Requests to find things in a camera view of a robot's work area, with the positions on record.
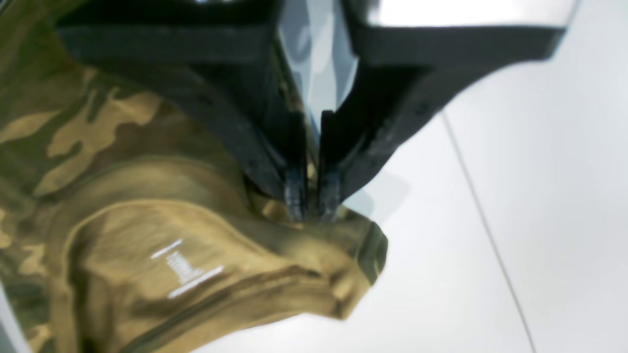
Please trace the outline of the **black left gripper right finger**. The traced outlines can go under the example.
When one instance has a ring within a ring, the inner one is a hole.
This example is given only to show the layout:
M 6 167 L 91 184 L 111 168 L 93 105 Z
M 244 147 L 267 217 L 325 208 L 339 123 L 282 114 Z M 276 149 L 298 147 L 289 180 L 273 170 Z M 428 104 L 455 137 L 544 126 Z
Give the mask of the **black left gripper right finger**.
M 513 64 L 552 57 L 565 0 L 343 0 L 352 88 L 321 115 L 319 219 L 368 184 L 458 94 Z

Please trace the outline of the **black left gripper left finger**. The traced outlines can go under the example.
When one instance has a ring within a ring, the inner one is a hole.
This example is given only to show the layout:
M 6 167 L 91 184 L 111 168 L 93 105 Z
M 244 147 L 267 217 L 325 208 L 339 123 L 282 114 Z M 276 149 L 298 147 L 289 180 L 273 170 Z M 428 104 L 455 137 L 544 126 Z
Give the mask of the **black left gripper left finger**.
M 294 221 L 308 214 L 306 127 L 281 90 L 283 0 L 87 0 L 56 30 L 71 57 L 152 90 L 210 130 Z

